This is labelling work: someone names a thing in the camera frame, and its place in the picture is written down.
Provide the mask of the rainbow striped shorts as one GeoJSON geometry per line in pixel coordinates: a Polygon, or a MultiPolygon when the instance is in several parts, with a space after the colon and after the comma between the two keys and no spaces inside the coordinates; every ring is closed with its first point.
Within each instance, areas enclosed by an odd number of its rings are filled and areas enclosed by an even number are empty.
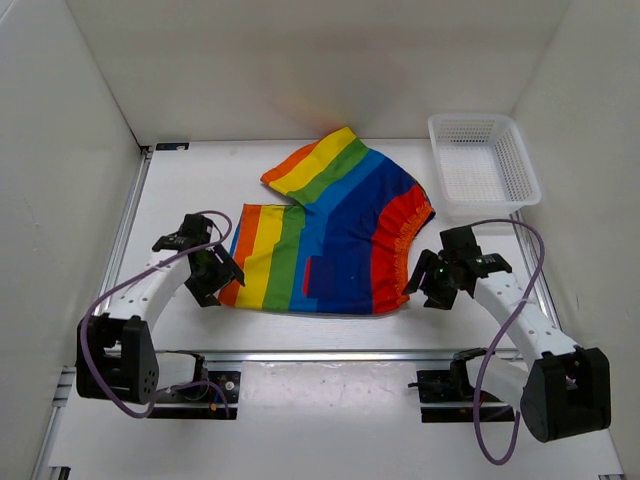
{"type": "Polygon", "coordinates": [[[407,302],[410,248],[435,215],[411,174],[344,127],[261,181],[291,202],[244,205],[232,241],[244,282],[226,286],[222,304],[368,316],[407,302]]]}

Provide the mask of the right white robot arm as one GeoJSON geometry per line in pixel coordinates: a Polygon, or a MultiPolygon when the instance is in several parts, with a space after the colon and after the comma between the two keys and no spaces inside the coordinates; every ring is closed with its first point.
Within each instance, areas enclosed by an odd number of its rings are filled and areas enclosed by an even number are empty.
{"type": "Polygon", "coordinates": [[[604,430],[611,424],[610,366],[598,348],[585,349],[561,332],[524,296],[511,266],[498,254],[453,260],[422,251],[405,288],[422,291],[426,307],[452,308],[467,292],[517,348],[526,367],[494,357],[486,348],[455,354],[449,387],[470,400],[482,390],[518,412],[540,442],[604,430]]]}

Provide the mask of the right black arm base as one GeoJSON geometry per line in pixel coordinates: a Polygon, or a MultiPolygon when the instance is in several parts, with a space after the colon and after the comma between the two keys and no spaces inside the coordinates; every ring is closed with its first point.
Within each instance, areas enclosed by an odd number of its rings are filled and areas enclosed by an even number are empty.
{"type": "MultiPolygon", "coordinates": [[[[415,379],[408,383],[418,394],[423,424],[473,423],[473,394],[463,394],[451,373],[453,357],[426,357],[415,362],[415,379]]],[[[515,420],[511,406],[493,394],[480,395],[480,421],[508,423],[515,420]]]]}

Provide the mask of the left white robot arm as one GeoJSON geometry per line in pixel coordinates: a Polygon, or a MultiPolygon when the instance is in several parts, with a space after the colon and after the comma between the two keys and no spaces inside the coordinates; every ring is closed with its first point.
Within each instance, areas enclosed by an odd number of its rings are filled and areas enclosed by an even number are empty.
{"type": "Polygon", "coordinates": [[[151,248],[145,269],[94,301],[77,327],[76,389],[85,399],[109,400],[137,418],[134,405],[153,408],[171,398],[197,402],[225,398],[210,380],[202,355],[159,351],[152,331],[180,288],[201,308],[220,305],[219,293],[241,286],[241,267],[224,248],[229,228],[214,210],[185,215],[179,228],[151,248]]]}

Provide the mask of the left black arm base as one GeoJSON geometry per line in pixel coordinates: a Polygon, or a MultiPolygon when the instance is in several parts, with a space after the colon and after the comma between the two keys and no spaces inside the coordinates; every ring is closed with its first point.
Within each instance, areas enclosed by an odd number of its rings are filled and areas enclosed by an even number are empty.
{"type": "Polygon", "coordinates": [[[162,394],[149,419],[236,420],[242,373],[238,364],[216,363],[201,357],[196,363],[199,385],[162,394]]]}

